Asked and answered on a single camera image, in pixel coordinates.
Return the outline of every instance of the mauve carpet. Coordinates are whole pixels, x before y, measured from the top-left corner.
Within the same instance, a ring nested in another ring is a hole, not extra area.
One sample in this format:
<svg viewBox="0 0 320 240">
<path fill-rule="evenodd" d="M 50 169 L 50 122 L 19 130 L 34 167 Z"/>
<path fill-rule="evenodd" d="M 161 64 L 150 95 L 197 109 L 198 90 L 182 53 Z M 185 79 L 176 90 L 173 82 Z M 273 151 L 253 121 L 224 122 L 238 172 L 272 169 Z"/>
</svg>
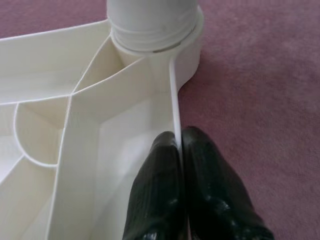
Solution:
<svg viewBox="0 0 320 240">
<path fill-rule="evenodd" d="M 199 3 L 203 50 L 179 93 L 182 125 L 209 133 L 277 240 L 320 240 L 320 1 Z M 105 16 L 104 0 L 2 0 L 0 37 Z"/>
</svg>

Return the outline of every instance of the white plastic base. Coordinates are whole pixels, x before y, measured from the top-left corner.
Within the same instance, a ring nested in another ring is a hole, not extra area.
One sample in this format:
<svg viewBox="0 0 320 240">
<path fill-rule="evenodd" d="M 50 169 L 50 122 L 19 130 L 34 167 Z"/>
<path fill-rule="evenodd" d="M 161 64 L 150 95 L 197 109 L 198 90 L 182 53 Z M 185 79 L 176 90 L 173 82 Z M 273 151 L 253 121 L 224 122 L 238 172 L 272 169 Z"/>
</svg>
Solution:
<svg viewBox="0 0 320 240">
<path fill-rule="evenodd" d="M 154 138 L 181 145 L 178 90 L 203 15 L 175 48 L 122 48 L 107 20 L 0 40 L 0 239 L 119 240 Z"/>
</svg>

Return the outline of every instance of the white plastic cylinder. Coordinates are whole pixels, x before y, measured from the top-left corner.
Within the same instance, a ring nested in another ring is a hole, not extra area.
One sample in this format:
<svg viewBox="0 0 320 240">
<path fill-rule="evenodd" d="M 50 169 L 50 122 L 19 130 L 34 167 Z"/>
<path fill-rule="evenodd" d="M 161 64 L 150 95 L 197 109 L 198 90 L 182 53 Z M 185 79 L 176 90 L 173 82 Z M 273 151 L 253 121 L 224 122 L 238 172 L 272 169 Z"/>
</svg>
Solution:
<svg viewBox="0 0 320 240">
<path fill-rule="evenodd" d="M 197 22 L 197 0 L 108 0 L 114 39 L 138 52 L 179 44 Z"/>
</svg>

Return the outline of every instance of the floor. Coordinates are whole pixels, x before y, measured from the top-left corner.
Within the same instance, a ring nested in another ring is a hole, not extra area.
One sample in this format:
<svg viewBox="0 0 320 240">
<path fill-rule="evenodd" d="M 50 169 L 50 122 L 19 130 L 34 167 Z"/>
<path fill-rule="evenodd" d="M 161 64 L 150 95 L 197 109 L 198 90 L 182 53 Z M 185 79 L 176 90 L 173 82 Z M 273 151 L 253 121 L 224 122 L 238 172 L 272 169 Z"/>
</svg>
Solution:
<svg viewBox="0 0 320 240">
<path fill-rule="evenodd" d="M 209 133 L 277 240 L 320 239 L 320 1 L 199 0 L 183 126 Z M 103 20 L 105 0 L 3 0 L 0 38 Z"/>
</svg>

